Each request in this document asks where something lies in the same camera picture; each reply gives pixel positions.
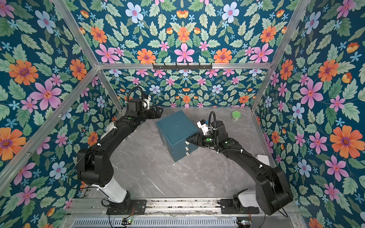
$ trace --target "orange flower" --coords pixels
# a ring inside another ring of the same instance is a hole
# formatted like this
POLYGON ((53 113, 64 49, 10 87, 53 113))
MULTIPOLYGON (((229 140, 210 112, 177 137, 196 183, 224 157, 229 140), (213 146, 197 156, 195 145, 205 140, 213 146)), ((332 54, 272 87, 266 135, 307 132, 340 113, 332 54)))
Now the orange flower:
POLYGON ((86 12, 85 10, 81 10, 80 13, 81 13, 81 15, 84 16, 84 18, 89 18, 89 13, 86 12))
POLYGON ((105 32, 98 27, 91 27, 91 35, 94 37, 94 40, 97 40, 99 43, 106 43, 107 42, 107 35, 105 32))
POLYGON ((55 208, 51 208, 51 209, 49 209, 49 211, 47 212, 47 216, 48 216, 48 217, 52 216, 52 215, 53 215, 53 213, 54 213, 54 211, 55 211, 55 208))
POLYGON ((10 76, 15 78, 14 81, 19 84, 30 85, 31 82, 35 82, 35 78, 38 78, 37 68, 28 61, 17 60, 16 65, 10 64, 9 68, 11 70, 9 71, 10 76))
POLYGON ((178 39, 183 43, 186 43, 186 41, 190 39, 190 32, 186 27, 181 27, 180 31, 177 32, 177 35, 179 36, 178 39))
POLYGON ((351 73, 350 73, 350 72, 347 72, 346 74, 344 74, 344 75, 342 76, 342 81, 343 81, 344 83, 350 83, 350 82, 351 82, 351 80, 352 80, 352 75, 351 75, 351 73))
POLYGON ((195 34, 200 34, 200 33, 201 33, 200 28, 195 27, 195 28, 194 28, 194 33, 195 33, 195 34))
POLYGON ((318 74, 318 77, 320 78, 321 81, 331 81, 332 77, 335 77, 336 74, 338 73, 337 69, 338 69, 338 63, 335 63, 336 60, 331 59, 331 61, 329 62, 328 60, 325 61, 323 63, 323 66, 320 66, 319 71, 320 73, 318 74))
POLYGON ((262 42, 269 43, 270 40, 274 39, 275 35, 276 35, 276 27, 269 26, 267 29, 264 29, 262 31, 260 38, 262 42))
POLYGON ((281 9, 276 13, 276 16, 279 18, 284 14, 285 10, 281 9))
POLYGON ((350 43, 348 46, 347 46, 347 53, 352 53, 354 51, 356 51, 358 48, 360 47, 360 45, 358 43, 350 43))
POLYGON ((344 158, 349 158, 349 154, 352 158, 357 158, 360 156, 358 150, 365 150, 365 142, 358 140, 362 139, 362 134, 358 130, 351 131, 352 127, 344 125, 342 130, 340 127, 335 128, 334 135, 330 137, 330 141, 334 143, 333 150, 340 151, 340 156, 344 158))
POLYGON ((275 144, 277 144, 279 142, 280 136, 276 131, 274 131, 271 135, 271 139, 275 144))
POLYGON ((176 11, 176 15, 177 15, 178 18, 187 18, 188 15, 189 15, 189 11, 186 11, 186 10, 181 11, 181 10, 179 10, 179 11, 176 11))
POLYGON ((223 48, 222 50, 218 50, 216 55, 214 55, 215 63, 229 63, 232 59, 232 52, 230 50, 227 51, 227 48, 223 48))
POLYGON ((79 59, 71 60, 72 65, 70 65, 70 70, 72 70, 72 75, 78 80, 82 80, 86 75, 85 64, 79 59))
POLYGON ((172 28, 171 28, 171 27, 170 27, 170 28, 168 28, 168 29, 166 29, 166 33, 167 33, 167 34, 170 34, 170 35, 171 35, 171 34, 172 34, 172 32, 173 32, 173 30, 172 30, 172 28))
POLYGON ((12 159, 13 153, 17 154, 26 143, 26 138, 21 137, 22 134, 18 129, 11 132, 9 127, 0 128, 0 156, 2 155, 3 161, 12 159))
POLYGON ((315 218, 309 219, 309 226, 311 228, 323 228, 322 224, 318 223, 318 220, 315 218))
POLYGON ((292 70, 294 69, 294 66, 292 65, 293 61, 287 59, 285 63, 282 64, 280 74, 281 79, 287 80, 292 75, 292 70))
POLYGON ((240 97, 240 98, 239 98, 239 102, 244 104, 244 103, 246 103, 247 101, 249 101, 249 99, 250 99, 250 98, 249 98, 248 96, 243 96, 243 97, 240 97))
POLYGON ((191 98, 189 96, 185 96, 182 99, 183 99, 182 101, 185 103, 189 103, 191 101, 191 98))
POLYGON ((142 51, 137 52, 137 59, 141 61, 141 63, 156 63, 156 56, 153 55, 151 50, 142 48, 142 51))
POLYGON ((88 137, 88 145, 92 146, 92 145, 96 144, 98 139, 99 139, 99 136, 97 135, 97 133, 95 131, 91 132, 90 136, 88 137))

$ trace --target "floral wallpaper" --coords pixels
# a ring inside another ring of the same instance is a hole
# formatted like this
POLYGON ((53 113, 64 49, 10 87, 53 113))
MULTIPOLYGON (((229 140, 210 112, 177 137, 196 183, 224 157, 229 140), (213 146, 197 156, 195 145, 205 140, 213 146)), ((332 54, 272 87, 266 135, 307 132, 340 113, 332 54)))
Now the floral wallpaper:
POLYGON ((92 0, 75 1, 73 15, 99 62, 259 63, 272 60, 297 3, 92 0))
POLYGON ((266 71, 137 69, 109 70, 105 74, 124 106, 130 89, 138 85, 160 106, 249 107, 265 78, 266 71))
POLYGON ((311 228, 365 226, 365 1, 313 1, 256 109, 311 228))

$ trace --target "pink flower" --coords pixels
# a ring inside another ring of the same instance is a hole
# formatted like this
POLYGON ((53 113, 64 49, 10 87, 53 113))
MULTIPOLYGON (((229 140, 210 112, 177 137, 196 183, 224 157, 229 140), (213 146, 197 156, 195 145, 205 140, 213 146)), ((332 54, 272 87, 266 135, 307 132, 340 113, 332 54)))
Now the pink flower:
POLYGON ((319 91, 322 88, 323 82, 317 82, 315 84, 315 86, 313 87, 313 80, 309 79, 308 83, 307 83, 307 87, 308 88, 301 88, 300 92, 305 95, 304 97, 302 97, 300 103, 301 104, 305 104, 308 101, 308 107, 310 109, 313 108, 314 106, 314 100, 316 101, 322 101, 323 100, 323 96, 320 93, 316 93, 317 91, 319 91))
POLYGON ((114 48, 110 47, 107 48, 103 45, 103 44, 99 44, 99 49, 97 49, 95 52, 98 54, 98 55, 102 55, 103 57, 101 58, 101 61, 102 62, 108 62, 109 63, 115 63, 114 60, 120 60, 120 58, 116 55, 113 55, 114 54, 114 48))
POLYGON ((32 162, 32 163, 29 163, 27 164, 26 166, 24 166, 24 168, 22 168, 19 173, 16 175, 15 179, 14 179, 14 184, 15 185, 18 185, 23 177, 24 178, 31 178, 32 177, 32 172, 31 171, 28 171, 29 169, 33 169, 35 166, 35 163, 32 162))
POLYGON ((306 73, 305 75, 301 75, 301 80, 299 80, 299 82, 301 83, 300 85, 307 85, 307 81, 309 80, 308 74, 306 73))
POLYGON ((282 112, 284 110, 284 104, 282 101, 279 102, 277 109, 282 112))
POLYGON ((171 85, 175 85, 175 80, 171 78, 171 76, 169 77, 169 79, 166 79, 166 84, 171 86, 171 85))
POLYGON ((209 78, 212 78, 213 76, 217 76, 217 72, 219 71, 219 69, 211 69, 207 72, 205 72, 205 75, 209 75, 209 78))
POLYGON ((52 108, 57 108, 61 104, 61 100, 56 97, 56 95, 60 95, 62 90, 60 88, 54 88, 52 89, 52 82, 51 80, 47 79, 45 82, 44 87, 42 84, 36 82, 35 87, 40 91, 39 92, 32 92, 29 97, 34 100, 40 100, 42 101, 39 104, 39 107, 41 110, 45 110, 48 108, 48 103, 52 108))
POLYGON ((251 56, 251 54, 255 53, 254 52, 255 48, 253 47, 249 47, 248 49, 245 50, 245 55, 251 56))
POLYGON ((60 83, 64 82, 60 79, 59 75, 56 76, 55 74, 52 74, 52 77, 49 78, 49 80, 53 82, 52 85, 57 85, 57 86, 61 86, 60 83))
POLYGON ((279 73, 274 73, 272 76, 271 76, 271 85, 273 85, 274 87, 276 86, 276 83, 279 82, 279 73))
POLYGON ((345 100, 346 100, 345 98, 340 99, 340 95, 337 95, 336 99, 330 100, 332 102, 332 104, 330 105, 330 108, 334 108, 336 112, 338 111, 338 108, 343 109, 345 107, 343 105, 345 100))
POLYGON ((49 144, 48 144, 49 140, 51 140, 51 137, 47 136, 44 139, 43 143, 37 148, 37 154, 41 154, 43 149, 46 149, 46 150, 49 149, 49 144))
POLYGON ((81 97, 84 97, 84 96, 88 97, 89 96, 89 94, 88 94, 89 90, 90 89, 88 87, 86 87, 85 90, 81 93, 81 97))
POLYGON ((199 48, 201 49, 201 51, 208 50, 208 47, 209 47, 209 44, 207 44, 206 41, 204 41, 204 43, 200 42, 199 48))
POLYGON ((17 194, 17 196, 19 198, 17 206, 19 206, 23 202, 24 202, 25 205, 28 205, 29 202, 30 202, 30 199, 33 199, 34 197, 37 196, 37 194, 34 193, 35 190, 37 190, 37 187, 32 187, 32 189, 30 189, 30 186, 27 185, 24 188, 24 192, 20 192, 20 193, 17 194))
POLYGON ((330 167, 329 169, 327 169, 327 174, 335 174, 335 178, 337 181, 341 180, 341 175, 344 177, 349 177, 349 174, 346 172, 346 170, 342 169, 346 166, 345 161, 339 161, 337 163, 337 158, 334 155, 331 156, 331 161, 332 162, 330 162, 329 160, 324 161, 326 165, 330 167))
POLYGON ((135 78, 135 77, 133 77, 132 82, 133 82, 133 84, 136 84, 136 85, 139 85, 141 83, 139 78, 135 78))
POLYGON ((162 75, 166 75, 166 72, 164 70, 152 70, 152 72, 155 72, 153 76, 162 78, 162 75))
POLYGON ((280 83, 280 87, 277 89, 279 91, 279 96, 285 96, 285 92, 288 91, 288 88, 286 88, 287 83, 285 82, 284 84, 281 82, 280 83))
POLYGON ((338 197, 338 193, 340 193, 340 190, 338 190, 337 188, 333 188, 333 183, 330 183, 330 185, 328 186, 328 184, 324 184, 326 190, 324 191, 325 194, 330 195, 330 199, 331 201, 333 201, 333 199, 336 200, 340 200, 340 197, 338 197))
POLYGON ((164 43, 163 41, 161 41, 160 48, 161 48, 161 51, 162 50, 167 51, 167 49, 170 48, 170 46, 167 45, 167 42, 164 43))
POLYGON ((61 147, 62 144, 66 145, 67 139, 68 139, 68 137, 66 137, 65 134, 57 135, 57 140, 55 141, 55 143, 58 143, 58 146, 61 147))
POLYGON ((183 43, 181 45, 181 51, 174 50, 174 52, 175 52, 175 54, 180 55, 176 59, 177 62, 184 61, 184 63, 186 63, 186 61, 188 61, 188 62, 193 61, 193 58, 191 57, 191 55, 194 54, 195 51, 193 49, 188 50, 188 45, 186 43, 183 43))
POLYGON ((305 143, 306 141, 303 139, 304 135, 300 134, 299 132, 297 132, 297 136, 294 137, 296 139, 296 144, 299 144, 300 146, 303 146, 303 143, 305 143))
POLYGON ((92 87, 95 87, 96 85, 98 85, 99 83, 97 82, 99 80, 99 78, 97 76, 94 77, 94 79, 91 82, 92 87))
POLYGON ((255 53, 256 55, 252 55, 250 57, 250 60, 256 60, 255 62, 261 62, 261 60, 263 62, 267 62, 269 60, 269 57, 267 57, 266 55, 271 54, 274 50, 273 49, 269 49, 269 43, 266 43, 262 46, 262 49, 259 47, 255 47, 255 53))
POLYGON ((347 17, 349 10, 353 9, 355 6, 356 3, 353 0, 343 0, 343 5, 337 8, 337 12, 340 12, 337 15, 337 19, 339 19, 342 15, 344 18, 347 17))
POLYGON ((82 109, 84 112, 87 112, 87 111, 89 111, 89 110, 90 110, 90 108, 89 108, 90 104, 88 104, 86 101, 85 101, 85 102, 81 102, 81 105, 82 105, 81 109, 82 109))
POLYGON ((201 86, 207 83, 206 78, 203 79, 202 77, 200 77, 200 79, 198 79, 197 82, 198 82, 198 85, 201 85, 201 86))
POLYGON ((235 84, 238 84, 239 81, 240 81, 240 78, 237 76, 235 78, 232 78, 232 81, 231 82, 235 85, 235 84))
POLYGON ((319 132, 317 131, 315 137, 313 135, 309 136, 309 139, 313 142, 309 145, 310 148, 316 148, 317 154, 320 154, 320 150, 327 151, 327 147, 323 144, 327 142, 326 137, 319 138, 319 132))
POLYGON ((208 5, 209 4, 209 0, 199 0, 199 2, 204 2, 206 5, 208 5))
POLYGON ((114 54, 118 54, 119 57, 124 56, 123 52, 124 52, 124 50, 120 49, 120 47, 114 48, 114 54))
POLYGON ((6 17, 6 15, 8 15, 9 17, 14 18, 14 15, 11 12, 14 10, 14 7, 6 4, 6 0, 0 0, 0 15, 2 17, 6 17))
POLYGON ((37 101, 32 101, 30 97, 27 97, 27 100, 20 101, 23 104, 22 109, 28 110, 30 113, 33 112, 33 109, 38 109, 38 107, 35 105, 37 101))
POLYGON ((155 4, 158 5, 160 2, 164 3, 165 0, 155 0, 155 4))
POLYGON ((142 78, 145 77, 145 75, 148 75, 147 69, 145 70, 136 70, 137 71, 137 75, 140 75, 142 78))
POLYGON ((231 74, 235 74, 234 69, 223 69, 223 70, 224 70, 223 74, 227 75, 227 77, 229 77, 231 74))

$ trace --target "blue floral wall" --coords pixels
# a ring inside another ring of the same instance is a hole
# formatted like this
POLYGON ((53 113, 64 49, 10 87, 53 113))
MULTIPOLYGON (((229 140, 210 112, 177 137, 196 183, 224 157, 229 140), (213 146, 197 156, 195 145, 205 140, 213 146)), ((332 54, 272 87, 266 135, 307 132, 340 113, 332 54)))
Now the blue floral wall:
POLYGON ((311 228, 365 226, 365 1, 315 1, 256 114, 311 228))

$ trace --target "metal bar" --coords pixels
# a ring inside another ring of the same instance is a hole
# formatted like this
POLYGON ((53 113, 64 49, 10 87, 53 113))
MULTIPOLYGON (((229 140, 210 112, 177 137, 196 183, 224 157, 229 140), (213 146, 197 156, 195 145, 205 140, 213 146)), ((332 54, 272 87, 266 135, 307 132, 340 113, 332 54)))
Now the metal bar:
MULTIPOLYGON (((178 66, 188 66, 187 64, 178 63, 178 66)), ((189 66, 198 66, 198 63, 189 63, 189 66)), ((152 64, 143 63, 99 63, 100 70, 123 70, 123 69, 147 69, 152 70, 152 64)), ((174 63, 166 64, 166 66, 176 66, 174 63)), ((270 63, 213 63, 213 69, 271 69, 270 63)))
POLYGON ((77 24, 75 18, 71 14, 71 11, 67 7, 64 0, 53 0, 54 5, 59 11, 60 15, 64 19, 67 27, 75 37, 77 44, 80 46, 81 50, 84 52, 86 58, 88 59, 90 65, 92 67, 96 67, 99 63, 96 59, 94 52, 91 50, 91 47, 87 43, 84 35, 81 33, 80 27, 77 24))
POLYGON ((56 108, 51 116, 43 123, 43 125, 34 133, 34 135, 28 140, 23 148, 15 155, 13 159, 4 167, 0 173, 0 195, 9 186, 10 182, 15 178, 31 158, 33 153, 42 144, 45 137, 55 128, 60 121, 63 113, 73 105, 80 94, 85 88, 92 82, 96 73, 96 68, 92 68, 81 82, 70 92, 70 94, 63 100, 63 102, 56 108))
POLYGON ((279 47, 277 48, 273 62, 272 62, 272 68, 267 72, 264 80, 261 83, 260 89, 258 90, 256 94, 256 98, 254 103, 251 105, 251 111, 253 112, 259 101, 261 100, 267 86, 269 85, 270 78, 274 74, 281 58, 283 57, 284 51, 286 50, 290 39, 292 38, 294 31, 296 30, 300 19, 302 18, 304 12, 306 11, 306 8, 311 0, 300 0, 297 7, 294 10, 294 13, 289 21, 288 28, 279 44, 279 47))
POLYGON ((123 110, 123 106, 120 103, 118 96, 116 95, 112 85, 110 84, 110 81, 107 79, 107 76, 105 75, 105 72, 103 70, 100 70, 98 73, 100 81, 103 83, 106 92, 109 94, 110 98, 112 99, 114 105, 116 106, 118 112, 121 112, 123 110))

